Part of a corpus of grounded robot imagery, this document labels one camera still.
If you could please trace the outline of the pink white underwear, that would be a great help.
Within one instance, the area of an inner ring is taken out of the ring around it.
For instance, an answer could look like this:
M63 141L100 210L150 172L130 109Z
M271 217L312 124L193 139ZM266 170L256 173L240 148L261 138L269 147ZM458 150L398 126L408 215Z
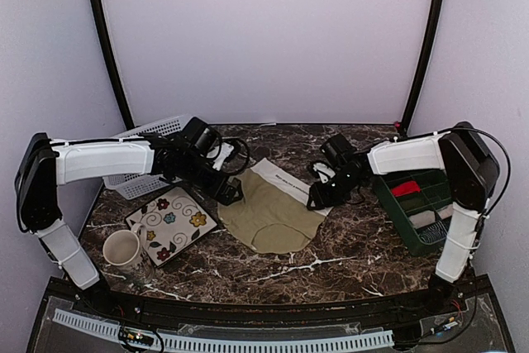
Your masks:
M453 214L453 206L447 205L439 210L436 211L436 214L440 220L445 220L447 218L452 217Z

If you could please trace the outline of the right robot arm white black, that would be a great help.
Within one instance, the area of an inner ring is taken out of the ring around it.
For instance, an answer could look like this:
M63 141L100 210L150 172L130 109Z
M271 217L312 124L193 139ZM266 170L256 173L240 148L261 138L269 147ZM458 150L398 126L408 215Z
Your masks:
M447 178L453 213L441 257L422 295L422 308L438 315L454 300L455 284L477 250L500 166L483 138L488 134L469 122L440 131L380 141L363 150L342 135L329 138L320 148L330 169L311 168L317 177L309 189L310 211L342 205L350 193L373 175L437 169Z

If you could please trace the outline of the olive green cloth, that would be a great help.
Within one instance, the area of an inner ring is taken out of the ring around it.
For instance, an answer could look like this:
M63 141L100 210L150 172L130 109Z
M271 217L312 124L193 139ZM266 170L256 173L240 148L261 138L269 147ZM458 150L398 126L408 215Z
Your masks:
M303 250L316 236L330 208L307 209L309 186L262 159L239 176L243 199L217 213L223 226L259 254Z

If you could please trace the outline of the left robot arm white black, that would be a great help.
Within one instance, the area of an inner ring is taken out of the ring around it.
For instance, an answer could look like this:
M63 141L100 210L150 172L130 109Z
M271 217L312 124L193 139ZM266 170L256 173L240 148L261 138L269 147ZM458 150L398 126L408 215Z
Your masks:
M117 300L63 219L57 188L84 179L116 174L159 175L167 184L185 181L218 203L243 198L239 170L226 172L226 140L206 122L192 117L168 135L142 132L129 137L83 141L52 140L36 133L16 177L16 215L21 232L36 236L48 256L66 273L80 298L99 317L116 311Z

